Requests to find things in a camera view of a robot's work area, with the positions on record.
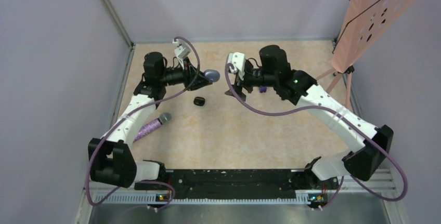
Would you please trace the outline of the glossy black charging case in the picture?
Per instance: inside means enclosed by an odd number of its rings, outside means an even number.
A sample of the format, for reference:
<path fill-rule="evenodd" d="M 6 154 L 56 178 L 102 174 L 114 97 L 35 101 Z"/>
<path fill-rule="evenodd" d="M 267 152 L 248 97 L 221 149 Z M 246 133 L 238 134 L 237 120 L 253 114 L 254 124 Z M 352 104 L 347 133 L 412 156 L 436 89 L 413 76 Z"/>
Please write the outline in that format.
<path fill-rule="evenodd" d="M 206 103 L 206 99 L 203 97 L 195 97 L 193 100 L 193 104 L 199 107 L 204 106 Z"/>

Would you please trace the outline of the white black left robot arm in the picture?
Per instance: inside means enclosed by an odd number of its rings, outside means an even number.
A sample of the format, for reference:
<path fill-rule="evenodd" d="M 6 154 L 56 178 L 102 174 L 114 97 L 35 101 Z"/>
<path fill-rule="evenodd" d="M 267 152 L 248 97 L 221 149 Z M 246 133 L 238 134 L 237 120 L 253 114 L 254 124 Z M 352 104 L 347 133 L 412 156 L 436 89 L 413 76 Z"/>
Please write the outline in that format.
<path fill-rule="evenodd" d="M 220 78 L 216 70 L 201 72 L 185 57 L 177 67 L 167 67 L 160 52 L 144 57 L 144 73 L 134 90 L 129 105 L 118 121 L 101 138 L 93 138 L 88 145 L 92 181 L 128 188 L 146 180 L 154 189 L 166 185 L 167 176 L 162 165 L 155 161 L 136 162 L 131 146 L 151 113 L 164 100 L 166 87 L 183 84 L 189 91 L 212 85 Z"/>

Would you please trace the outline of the grey purple charging case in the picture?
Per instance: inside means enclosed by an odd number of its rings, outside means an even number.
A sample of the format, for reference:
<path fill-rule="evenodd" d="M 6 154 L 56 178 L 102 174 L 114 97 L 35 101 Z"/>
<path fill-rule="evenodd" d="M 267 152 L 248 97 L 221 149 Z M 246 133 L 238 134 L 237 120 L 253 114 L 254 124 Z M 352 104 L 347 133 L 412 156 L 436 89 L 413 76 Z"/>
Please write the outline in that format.
<path fill-rule="evenodd" d="M 207 69 L 203 72 L 203 75 L 212 83 L 216 83 L 220 79 L 220 73 L 216 70 Z"/>

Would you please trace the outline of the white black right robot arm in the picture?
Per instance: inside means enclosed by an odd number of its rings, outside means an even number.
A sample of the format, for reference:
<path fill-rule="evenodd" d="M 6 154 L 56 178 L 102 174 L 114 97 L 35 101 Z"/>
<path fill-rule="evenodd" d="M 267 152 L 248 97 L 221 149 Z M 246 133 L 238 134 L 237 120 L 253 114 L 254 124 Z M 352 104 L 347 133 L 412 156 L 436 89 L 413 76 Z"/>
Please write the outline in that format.
<path fill-rule="evenodd" d="M 245 54 L 228 54 L 226 68 L 235 75 L 228 94 L 245 100 L 243 89 L 251 93 L 255 87 L 271 87 L 282 100 L 309 112 L 346 143 L 347 151 L 318 157 L 306 166 L 305 182 L 310 188 L 318 189 L 327 179 L 340 176 L 368 181 L 385 159 L 378 148 L 389 151 L 392 129 L 366 122 L 332 98 L 308 73 L 292 69 L 278 45 L 261 48 L 259 55 L 262 64 L 255 68 Z"/>

